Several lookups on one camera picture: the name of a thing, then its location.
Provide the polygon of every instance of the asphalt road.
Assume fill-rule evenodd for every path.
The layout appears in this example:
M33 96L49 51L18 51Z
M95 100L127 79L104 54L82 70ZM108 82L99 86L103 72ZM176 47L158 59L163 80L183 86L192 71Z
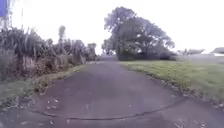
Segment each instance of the asphalt road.
M113 61L88 64L0 119L0 128L224 127L221 111Z

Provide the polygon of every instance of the vegetation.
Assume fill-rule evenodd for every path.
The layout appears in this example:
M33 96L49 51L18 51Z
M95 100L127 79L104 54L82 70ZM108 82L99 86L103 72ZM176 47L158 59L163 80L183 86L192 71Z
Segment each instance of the vegetation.
M224 65L192 61L135 61L121 63L176 85L181 91L192 92L203 100L224 101Z
M96 44L86 47L81 40L65 39L64 33L65 27L62 26L59 29L59 41L53 44L52 39L43 40L33 29L27 32L16 28L2 30L1 80L13 75L43 75L83 64L86 59L95 59Z
M0 108L8 107L15 104L16 99L34 92L42 93L55 80L62 79L79 71L83 66L76 66L66 71L58 73L46 74L39 77L33 77L26 80L16 80L13 82L0 83Z
M170 59L172 55L169 51L174 47L171 38L131 9L115 8L105 18L105 29L112 35L102 48L107 54L116 51L120 60Z
M182 50L178 50L177 52L180 55L194 55L194 54L201 54L204 51L204 49L184 49Z

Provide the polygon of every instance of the blue sign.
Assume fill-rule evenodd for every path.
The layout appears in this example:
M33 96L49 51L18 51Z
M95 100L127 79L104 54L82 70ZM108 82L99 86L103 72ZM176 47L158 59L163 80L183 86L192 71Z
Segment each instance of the blue sign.
M7 15L7 0L0 0L0 17Z

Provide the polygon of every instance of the foliage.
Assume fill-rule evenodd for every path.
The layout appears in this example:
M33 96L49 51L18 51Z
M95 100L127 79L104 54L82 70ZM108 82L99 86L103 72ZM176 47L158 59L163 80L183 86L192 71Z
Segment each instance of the foliage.
M90 43L87 45L87 60L96 60L96 43Z
M13 51L0 49L0 80L15 77L16 56Z
M178 50L180 55L194 55L194 54L201 54L204 49L185 49L183 51Z
M83 64L87 58L95 59L96 44L86 47L81 40L65 39L64 33L65 27L61 26L59 42L53 44L52 39L43 40L34 29L27 32L17 28L2 30L0 32L0 49L4 50L2 55L11 51L15 59L11 61L11 54L5 55L9 56L8 60L0 58L1 64L10 65L11 69L16 67L15 74L27 77ZM2 70L3 74L0 72L0 76L5 76L4 74L11 72L11 69L6 67L5 70Z
M105 29L112 35L102 48L107 53L115 50L120 60L136 59L139 55L142 59L160 59L174 47L162 29L124 7L117 7L108 14Z

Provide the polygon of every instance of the crack in road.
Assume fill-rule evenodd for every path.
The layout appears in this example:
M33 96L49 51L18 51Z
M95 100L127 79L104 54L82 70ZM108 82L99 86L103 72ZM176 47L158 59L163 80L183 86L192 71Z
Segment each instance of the crack in road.
M91 121L103 121L103 120L123 120L123 119L129 119L129 118L136 118L136 117L141 117L141 116L146 116L146 115L150 115L156 112L160 112L160 111L164 111L166 109L172 108L172 107L176 107L182 103L184 103L188 98L183 98L181 100L178 100L170 105L167 105L165 107L153 110L153 111L149 111L149 112L142 112L142 113L138 113L138 114L134 114L134 115L129 115L129 116L124 116L124 117L111 117L111 118L78 118L78 117L70 117L70 118L64 118L66 120L91 120ZM25 109L26 111L35 113L35 114L39 114L39 115L43 115L43 116L48 116L48 117L54 117L54 118L62 118L62 116L59 115L54 115L54 114L49 114L49 113L45 113L45 112L40 112L38 110L32 110L32 109Z

